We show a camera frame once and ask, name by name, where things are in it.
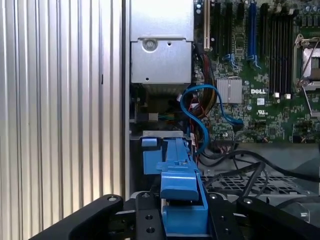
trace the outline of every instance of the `black metal frame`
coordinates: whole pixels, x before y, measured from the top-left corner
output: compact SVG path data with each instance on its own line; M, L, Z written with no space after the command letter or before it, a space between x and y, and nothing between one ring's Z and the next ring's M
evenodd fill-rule
M206 199L207 237L166 237L160 199L152 192L141 192L126 202L120 196L105 195L30 240L319 239L320 228L259 199L240 197L232 204L218 193L207 194Z

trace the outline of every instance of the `green circuit board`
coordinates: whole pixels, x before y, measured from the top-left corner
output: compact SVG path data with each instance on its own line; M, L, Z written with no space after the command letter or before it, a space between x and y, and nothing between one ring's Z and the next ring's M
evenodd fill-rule
M270 94L271 60L269 55L257 54L257 64L260 68L247 61L250 3L248 1L245 2L244 18L243 21L239 22L236 19L236 15L237 3L240 2L233 1L234 17L232 19L232 53L234 54L237 68L232 67L230 62L223 60L222 56L217 56L213 51L209 51L208 55L212 61L215 79L239 78L242 80L242 103L224 104L225 112L236 119L242 119L245 130L254 130L267 139L267 141L261 141L257 136L246 135L242 137L241 141L244 143L319 143L320 121L318 117L311 116L303 91L297 92L292 83L292 92L289 99L284 95L279 98L275 97ZM274 1L258 1L257 28L261 24L259 14L263 3L268 3L272 7L283 5L283 3ZM302 34L305 39L320 37L320 22L316 22L317 17L320 19L319 1L294 0L285 4L289 5L289 8L298 10L298 14L293 19L292 39L288 42L288 45L292 46L292 51L298 34ZM222 1L222 21L224 8L225 2ZM261 41L258 30L257 34L257 48L259 48ZM300 58L297 60L298 76L302 71L302 53L298 52L297 57ZM195 66L195 81L197 84L204 82L204 76L198 65ZM320 111L320 89L307 92L307 96L312 109ZM221 118L218 106L215 106L209 112L208 118L204 122L213 138L218 140L234 139L234 130L230 124Z

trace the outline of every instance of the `metal side panel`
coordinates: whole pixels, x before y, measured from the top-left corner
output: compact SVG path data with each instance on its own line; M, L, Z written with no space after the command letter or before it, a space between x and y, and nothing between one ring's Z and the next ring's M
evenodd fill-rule
M0 0L0 239L124 194L121 48L121 0Z

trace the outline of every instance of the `motherboard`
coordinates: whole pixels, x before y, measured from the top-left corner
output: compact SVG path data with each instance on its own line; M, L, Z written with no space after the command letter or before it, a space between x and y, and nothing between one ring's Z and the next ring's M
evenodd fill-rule
M204 0L195 5L197 14L208 15L194 35L203 39L225 112L242 119L244 130L264 136L240 140L320 142L320 1ZM192 81L204 82L197 63ZM214 139L234 139L219 107L204 122Z

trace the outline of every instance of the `blue pcie slot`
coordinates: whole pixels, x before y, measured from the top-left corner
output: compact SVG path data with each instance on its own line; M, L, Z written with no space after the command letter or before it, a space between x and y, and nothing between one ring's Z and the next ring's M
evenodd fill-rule
M252 62L257 68L257 4L252 2L249 7L249 36L248 36L248 54L247 60Z

